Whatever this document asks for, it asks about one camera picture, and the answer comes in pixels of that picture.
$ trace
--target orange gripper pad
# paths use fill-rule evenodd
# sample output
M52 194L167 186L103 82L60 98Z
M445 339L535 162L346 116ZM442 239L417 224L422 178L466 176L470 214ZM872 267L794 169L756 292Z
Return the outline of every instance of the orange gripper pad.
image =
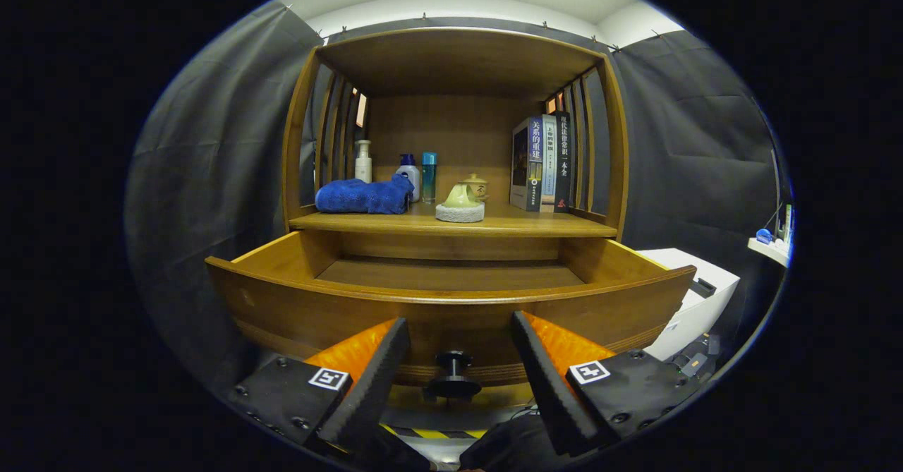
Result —
M593 341L581 337L580 334L568 331L545 320L523 312L523 316L530 323L539 341L542 342L545 353L549 354L555 371L561 375L564 385L571 387L567 379L567 370L573 365L581 365L590 361L601 361L616 356L614 352Z
M380 342L383 341L383 337L386 336L393 324L394 318L374 325L374 327L365 329L355 336L313 354L305 359L304 363L350 373L352 383L348 392L351 392L361 375L364 375L370 359L377 352L377 347L380 347Z

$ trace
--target yellow black hazard tape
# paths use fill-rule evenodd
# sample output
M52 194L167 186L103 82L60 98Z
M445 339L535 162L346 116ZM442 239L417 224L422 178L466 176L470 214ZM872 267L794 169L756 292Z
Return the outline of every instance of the yellow black hazard tape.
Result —
M393 435L398 437L417 437L417 439L480 439L487 430L421 430L416 428L403 428L400 426L391 426L381 424L384 429L389 430Z

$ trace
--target wooden cabinet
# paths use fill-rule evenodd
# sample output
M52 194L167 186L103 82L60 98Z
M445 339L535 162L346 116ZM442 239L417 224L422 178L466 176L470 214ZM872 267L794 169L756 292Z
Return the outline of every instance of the wooden cabinet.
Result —
M399 153L435 151L437 201L478 172L490 187L486 218L440 222L425 204L401 215L320 214L302 206L301 130L322 65L332 77L322 113L313 118L319 125L315 189L353 176L349 121L362 93L374 180L394 173ZM559 100L562 108L586 111L587 79L600 79L605 93L609 188L593 187L596 135L587 111L574 114L581 205L568 214L509 205L511 129L544 113L559 93L567 96ZM357 90L351 99L349 87ZM310 54L288 116L286 235L232 261L207 258L242 331L280 353L306 358L371 325L406 317L412 347L398 385L425 385L437 373L435 354L448 349L471 353L468 376L484 385L515 385L526 376L510 340L512 311L528 311L616 352L641 348L680 308L696 272L665 269L618 243L628 143L620 91L604 54L461 28L361 36ZM590 212L597 192L607 192L607 214Z

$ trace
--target screw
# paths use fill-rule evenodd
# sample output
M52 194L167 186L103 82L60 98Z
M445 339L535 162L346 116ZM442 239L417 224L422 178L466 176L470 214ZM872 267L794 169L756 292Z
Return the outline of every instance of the screw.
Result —
M306 418L300 418L298 416L291 418L291 424L294 424L294 426L302 430L307 430L310 427L310 423L308 423Z

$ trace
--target blue towel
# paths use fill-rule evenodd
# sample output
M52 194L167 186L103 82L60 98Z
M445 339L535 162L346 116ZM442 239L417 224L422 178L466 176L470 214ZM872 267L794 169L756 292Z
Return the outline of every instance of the blue towel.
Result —
M396 174L391 181L377 183L364 183L360 179L333 181L320 188L314 202L321 212L403 214L412 196L412 183Z

